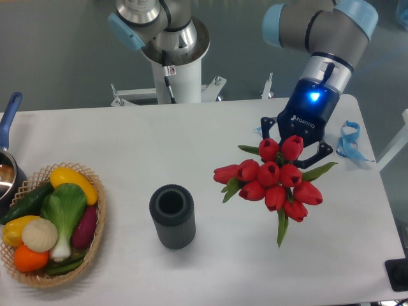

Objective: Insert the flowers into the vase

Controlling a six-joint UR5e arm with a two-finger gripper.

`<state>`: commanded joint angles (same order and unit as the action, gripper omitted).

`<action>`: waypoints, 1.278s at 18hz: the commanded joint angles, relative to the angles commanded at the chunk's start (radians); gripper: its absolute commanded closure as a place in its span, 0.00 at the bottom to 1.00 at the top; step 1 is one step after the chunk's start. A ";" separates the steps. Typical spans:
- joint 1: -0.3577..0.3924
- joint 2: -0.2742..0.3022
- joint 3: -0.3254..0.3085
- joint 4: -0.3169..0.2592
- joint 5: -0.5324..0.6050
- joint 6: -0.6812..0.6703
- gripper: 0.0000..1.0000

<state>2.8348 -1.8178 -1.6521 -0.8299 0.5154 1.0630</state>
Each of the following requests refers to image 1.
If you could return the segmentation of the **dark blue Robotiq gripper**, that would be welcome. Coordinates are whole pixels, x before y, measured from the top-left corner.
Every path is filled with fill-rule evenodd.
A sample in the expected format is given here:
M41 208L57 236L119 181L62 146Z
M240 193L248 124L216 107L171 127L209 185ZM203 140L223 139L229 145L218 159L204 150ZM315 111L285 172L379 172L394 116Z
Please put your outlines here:
M261 118L262 138L270 138L271 128L278 123L282 142L293 135L303 138L304 147L319 141L313 156L293 162L297 168L307 169L333 152L333 147L322 139L326 124L338 101L337 92L310 80L301 79L277 117Z

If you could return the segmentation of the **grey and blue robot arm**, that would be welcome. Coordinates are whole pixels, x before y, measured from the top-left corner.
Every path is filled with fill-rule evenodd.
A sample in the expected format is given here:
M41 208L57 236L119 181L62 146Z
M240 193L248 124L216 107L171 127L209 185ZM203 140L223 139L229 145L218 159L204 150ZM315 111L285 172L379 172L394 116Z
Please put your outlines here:
M310 59L283 111L261 120L263 138L278 126L280 138L297 135L317 152L297 162L306 169L332 153L324 132L378 21L365 1L275 4L262 21L263 39L280 48L304 50ZM210 46L206 26L191 14L189 1L117 1L108 23L125 46L150 61L157 101L200 103L201 60Z

